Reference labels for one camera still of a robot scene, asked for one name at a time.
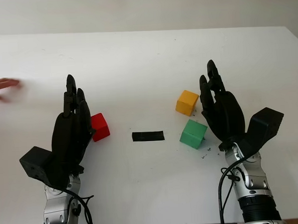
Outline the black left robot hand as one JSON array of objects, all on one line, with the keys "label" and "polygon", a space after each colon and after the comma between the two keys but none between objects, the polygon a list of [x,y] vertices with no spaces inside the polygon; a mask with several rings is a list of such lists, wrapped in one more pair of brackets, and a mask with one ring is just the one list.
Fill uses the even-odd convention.
[{"label": "black left robot hand", "polygon": [[85,150],[96,133],[92,128],[91,114],[82,89],[77,88],[72,75],[67,76],[63,112],[55,121],[52,135],[54,174],[51,185],[65,188],[69,176],[82,174]]}]

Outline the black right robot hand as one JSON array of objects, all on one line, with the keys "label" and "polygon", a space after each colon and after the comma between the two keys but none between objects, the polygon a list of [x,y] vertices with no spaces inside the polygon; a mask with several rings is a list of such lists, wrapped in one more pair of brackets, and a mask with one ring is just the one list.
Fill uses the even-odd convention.
[{"label": "black right robot hand", "polygon": [[245,119],[235,96],[224,87],[215,63],[207,63],[208,79],[202,75],[200,101],[202,115],[207,120],[213,134],[221,140],[220,151],[226,151],[232,143],[245,135]]}]

